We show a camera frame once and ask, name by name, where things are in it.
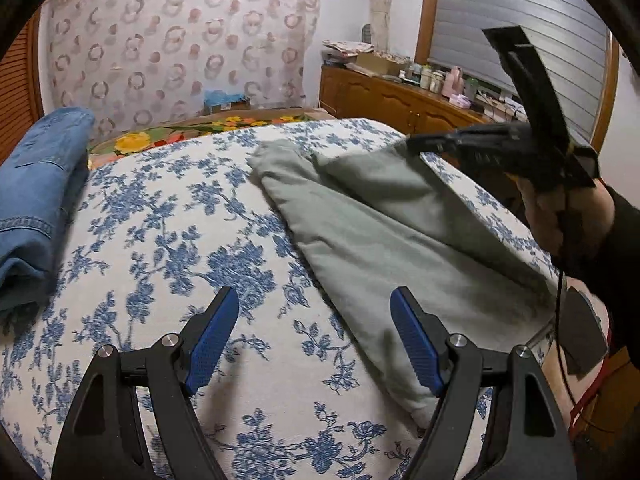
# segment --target gray-green cloth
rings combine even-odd
[[[550,319],[542,275],[407,157],[403,142],[327,159],[276,140],[249,165],[389,393],[418,424],[428,423],[436,399],[418,383],[391,319],[397,286],[484,348],[509,351]]]

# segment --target bottle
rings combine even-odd
[[[451,69],[451,72],[447,74],[444,79],[444,86],[442,88],[442,95],[444,97],[451,97],[453,94],[460,94],[464,89],[462,70],[455,66]]]
[[[431,77],[431,83],[429,85],[429,92],[439,94],[442,92],[442,86],[444,85],[444,76],[441,72],[434,72]]]
[[[429,68],[428,65],[422,67],[422,73],[420,74],[420,88],[424,88],[425,90],[429,89],[431,85],[431,77],[433,76],[433,72]]]
[[[476,98],[477,92],[478,92],[478,79],[474,77],[470,77],[465,82],[465,97],[470,101],[473,101]]]

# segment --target white wall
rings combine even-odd
[[[422,0],[391,0],[389,17],[389,50],[415,57]]]
[[[360,41],[365,23],[369,23],[369,0],[320,0],[318,29],[305,54],[303,85],[308,105],[318,104],[322,40]]]
[[[322,40],[359,41],[360,31],[369,22],[368,0],[320,0],[320,17],[313,41],[305,54],[305,74],[303,79],[306,102],[309,106],[318,104],[322,59]],[[38,31],[38,63],[40,66],[40,91],[45,113],[54,109],[47,77],[46,20],[40,21]]]
[[[640,77],[620,56],[618,90],[600,152],[603,180],[640,207]]]

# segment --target white and blue floral pattern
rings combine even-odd
[[[62,423],[96,349],[149,346],[231,285],[240,317],[209,386],[193,401],[229,478],[401,478],[418,446],[417,428],[367,373],[250,179],[246,161],[254,149],[282,137],[334,156],[402,135],[368,120],[264,126],[163,146],[90,175],[54,301],[0,318],[0,420],[40,476],[50,476]],[[425,161],[553,281],[548,256],[526,228],[441,159]],[[467,470],[478,456],[490,397],[479,398]],[[140,388],[138,399],[154,466],[169,477],[150,396]]]

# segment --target metal screw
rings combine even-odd
[[[526,359],[527,357],[531,357],[531,350],[524,345],[518,345],[516,346],[516,354],[518,357]]]
[[[101,346],[98,350],[98,355],[100,357],[109,357],[111,354],[113,354],[113,346],[111,345]]]
[[[452,334],[451,337],[449,337],[449,342],[456,348],[462,348],[463,346],[466,346],[467,341],[468,340],[466,339],[466,337],[464,337],[462,334]]]
[[[180,336],[177,334],[167,334],[162,338],[162,346],[176,346],[180,341]]]

